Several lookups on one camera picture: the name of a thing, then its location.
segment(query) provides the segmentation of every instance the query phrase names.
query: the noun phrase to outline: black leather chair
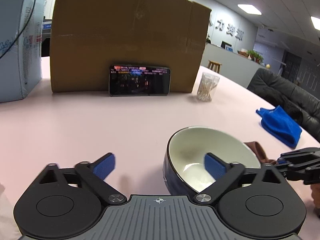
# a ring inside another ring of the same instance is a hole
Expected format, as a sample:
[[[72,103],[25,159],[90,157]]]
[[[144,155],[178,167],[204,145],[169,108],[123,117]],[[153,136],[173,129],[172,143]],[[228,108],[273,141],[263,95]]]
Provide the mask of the black leather chair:
[[[273,106],[280,105],[303,129],[320,142],[320,100],[287,79],[259,68],[248,90]]]

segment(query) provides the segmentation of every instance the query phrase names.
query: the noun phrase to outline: smartphone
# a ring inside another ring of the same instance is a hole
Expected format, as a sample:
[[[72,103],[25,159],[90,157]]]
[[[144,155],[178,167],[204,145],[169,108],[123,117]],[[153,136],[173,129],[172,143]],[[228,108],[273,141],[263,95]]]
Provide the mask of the smartphone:
[[[170,88],[171,71],[167,67],[113,65],[109,72],[111,96],[161,96]]]

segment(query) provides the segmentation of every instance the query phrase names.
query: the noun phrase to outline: blue cloth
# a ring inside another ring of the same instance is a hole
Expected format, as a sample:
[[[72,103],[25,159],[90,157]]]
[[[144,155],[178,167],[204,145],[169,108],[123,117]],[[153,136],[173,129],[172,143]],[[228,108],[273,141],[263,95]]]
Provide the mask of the blue cloth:
[[[302,129],[281,106],[271,110],[260,108],[256,113],[262,117],[261,125],[265,130],[287,146],[297,146]]]

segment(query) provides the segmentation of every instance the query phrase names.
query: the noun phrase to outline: black cable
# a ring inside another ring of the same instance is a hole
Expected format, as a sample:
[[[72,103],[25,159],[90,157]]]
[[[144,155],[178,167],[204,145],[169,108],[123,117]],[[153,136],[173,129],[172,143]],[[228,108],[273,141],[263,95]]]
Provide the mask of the black cable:
[[[32,7],[32,10],[31,10],[31,13],[30,13],[30,16],[29,16],[29,19],[27,21],[27,23],[25,24],[25,26],[23,27],[23,29],[21,30],[21,32],[18,34],[18,36],[16,37],[16,39],[13,41],[13,43],[11,43],[11,45],[9,46],[9,48],[4,52],[4,54],[2,54],[0,56],[0,59],[2,59],[2,57],[7,54],[7,52],[13,47],[13,45],[16,43],[16,41],[20,38],[21,34],[24,32],[25,28],[27,27],[30,19],[31,19],[31,16],[33,14],[33,10],[35,9],[35,5],[36,5],[36,0],[33,2],[33,7]]]

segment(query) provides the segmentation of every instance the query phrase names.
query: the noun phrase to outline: pink table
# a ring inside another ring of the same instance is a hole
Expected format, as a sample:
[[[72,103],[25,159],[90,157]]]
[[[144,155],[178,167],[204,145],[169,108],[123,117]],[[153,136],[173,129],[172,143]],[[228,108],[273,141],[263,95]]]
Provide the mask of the pink table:
[[[52,94],[49,58],[43,58],[44,79],[21,101],[0,104],[0,182],[14,204],[48,163],[61,168],[116,155],[111,186],[130,194],[168,194],[162,162],[167,142],[177,130],[203,125],[225,131],[241,141],[258,141],[269,158],[291,149],[260,125],[255,110],[272,106],[240,85],[220,76],[213,101],[196,100],[200,67],[192,94],[167,97],[109,97],[107,92]],[[303,130],[297,149],[319,147]],[[320,220],[313,214],[309,186],[291,182],[308,209],[300,236],[320,239]]]

